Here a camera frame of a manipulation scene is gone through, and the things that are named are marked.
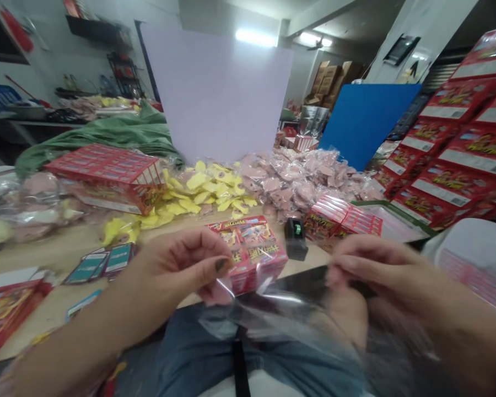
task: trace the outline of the box stack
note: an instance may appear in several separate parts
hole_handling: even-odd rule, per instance
[[[312,206],[305,220],[305,236],[324,243],[331,238],[344,238],[348,234],[382,233],[382,219],[361,208],[329,195]],[[332,251],[329,245],[322,248]]]
[[[431,227],[495,217],[496,30],[483,35],[419,117],[376,177],[388,196],[396,193],[392,204]],[[418,131],[423,120],[435,125],[427,157],[416,153],[431,143]]]

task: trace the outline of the fluorescent light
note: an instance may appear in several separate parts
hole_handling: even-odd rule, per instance
[[[301,34],[300,38],[303,41],[305,41],[305,42],[307,42],[309,44],[313,44],[313,45],[316,44],[321,39],[321,37],[319,37],[319,36],[313,35],[311,33],[305,33],[305,32],[303,32]]]
[[[253,30],[239,29],[235,32],[235,38],[263,47],[277,47],[277,37],[259,33]]]
[[[300,38],[304,43],[310,44],[310,45],[316,45],[316,43],[318,43],[318,41],[320,41],[320,39],[321,39],[321,37],[313,35],[312,33],[302,33],[300,35]],[[324,47],[330,47],[330,46],[332,46],[332,40],[323,39],[321,41],[321,45]]]

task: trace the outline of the black device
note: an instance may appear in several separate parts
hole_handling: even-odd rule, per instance
[[[305,242],[305,228],[301,219],[287,219],[285,223],[285,245],[290,259],[305,260],[309,248]]]

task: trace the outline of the clear plastic wrap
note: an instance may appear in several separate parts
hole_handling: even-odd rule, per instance
[[[51,173],[39,172],[24,181],[9,181],[0,189],[0,246],[38,240],[57,227],[90,211],[66,195]]]

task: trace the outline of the white board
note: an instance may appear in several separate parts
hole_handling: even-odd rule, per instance
[[[272,149],[291,50],[149,24],[141,32],[172,142],[188,163]]]

